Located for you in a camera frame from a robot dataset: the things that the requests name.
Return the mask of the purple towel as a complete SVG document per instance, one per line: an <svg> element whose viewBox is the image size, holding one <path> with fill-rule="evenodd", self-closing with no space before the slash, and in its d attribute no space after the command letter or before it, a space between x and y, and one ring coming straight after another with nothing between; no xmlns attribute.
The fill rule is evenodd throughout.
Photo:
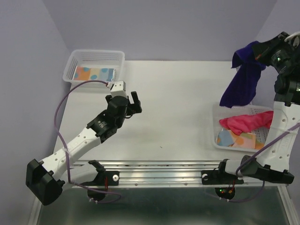
<svg viewBox="0 0 300 225"><path fill-rule="evenodd" d="M232 108L233 106L248 105L256 96L256 87L261 77L261 72L266 66L255 59L252 47L258 41L238 49L232 56L232 68L237 72L223 93L220 106Z"/></svg>

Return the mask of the polka dot striped towel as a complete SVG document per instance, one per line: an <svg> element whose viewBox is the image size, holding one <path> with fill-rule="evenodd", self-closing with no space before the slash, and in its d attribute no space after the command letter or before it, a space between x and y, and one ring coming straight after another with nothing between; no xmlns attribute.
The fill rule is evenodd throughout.
<svg viewBox="0 0 300 225"><path fill-rule="evenodd" d="M101 80L104 82L112 82L114 81L115 75L116 69L114 68L77 67L73 75L73 80Z"/></svg>

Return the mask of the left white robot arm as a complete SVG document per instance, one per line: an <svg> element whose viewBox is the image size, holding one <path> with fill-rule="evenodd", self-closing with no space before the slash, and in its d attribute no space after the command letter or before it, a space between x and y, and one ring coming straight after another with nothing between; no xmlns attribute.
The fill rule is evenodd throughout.
<svg viewBox="0 0 300 225"><path fill-rule="evenodd" d="M63 191L77 186L89 193L99 193L100 198L90 198L93 202L102 202L107 195L108 185L118 185L113 177L118 171L107 172L98 161L91 160L78 169L70 167L83 155L104 143L117 133L124 120L141 113L141 102L135 91L131 92L130 102L125 91L111 91L105 97L107 108L97 115L69 143L61 139L63 147L48 157L38 161L31 160L26 168L25 184L43 206L50 205Z"/></svg>

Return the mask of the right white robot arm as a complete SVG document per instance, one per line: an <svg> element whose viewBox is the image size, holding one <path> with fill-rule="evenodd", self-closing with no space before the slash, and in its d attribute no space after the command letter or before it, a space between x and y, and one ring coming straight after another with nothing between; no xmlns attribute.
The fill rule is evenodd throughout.
<svg viewBox="0 0 300 225"><path fill-rule="evenodd" d="M250 103L261 72L270 66L276 70L277 79L273 117L265 145L251 156L220 162L216 179L221 183L233 176L277 184L291 184L294 180L289 160L300 128L300 34L281 32L271 40L254 41L237 50L232 58L237 73L220 105L231 108Z"/></svg>

